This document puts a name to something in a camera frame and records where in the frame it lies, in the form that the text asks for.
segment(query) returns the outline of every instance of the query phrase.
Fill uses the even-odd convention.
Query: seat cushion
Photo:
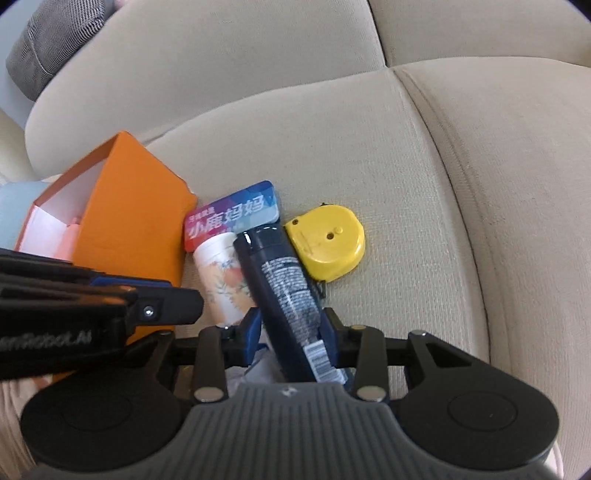
[[[256,95],[148,148],[202,203],[269,179],[285,221],[322,202],[351,208],[367,250],[327,286],[327,306],[345,323],[402,338],[425,329],[488,360],[466,231],[437,150],[392,71]],[[197,285],[193,274],[188,284]],[[403,391],[398,378],[395,393]]]
[[[591,464],[591,70],[472,58],[400,66],[474,251],[493,365],[550,396],[567,479]]]
[[[0,177],[9,181],[36,180],[25,149],[25,134],[0,109]]]
[[[51,81],[27,122],[41,178],[120,130],[142,142],[228,102],[384,67],[365,0],[141,0]]]
[[[568,0],[369,0],[388,65],[460,56],[591,66],[591,26]]]

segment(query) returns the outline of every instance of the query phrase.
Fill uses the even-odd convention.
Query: gray patterned fabric
[[[105,25],[113,0],[46,0],[12,47],[6,68],[31,100]]]

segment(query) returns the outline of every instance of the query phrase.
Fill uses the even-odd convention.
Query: orange box
[[[33,203],[16,250],[53,257],[68,223],[78,218],[74,265],[179,286],[183,221],[196,203],[181,178],[120,132]]]

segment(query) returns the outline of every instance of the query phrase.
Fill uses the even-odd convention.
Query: gray gripper base
[[[189,413],[177,436],[134,465],[99,473],[41,465],[27,480],[556,480],[543,459],[506,472],[443,463],[401,430],[385,404],[337,384],[241,385]]]

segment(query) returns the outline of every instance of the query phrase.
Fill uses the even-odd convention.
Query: light blue object
[[[47,188],[44,181],[0,186],[0,247],[14,249],[31,204]]]

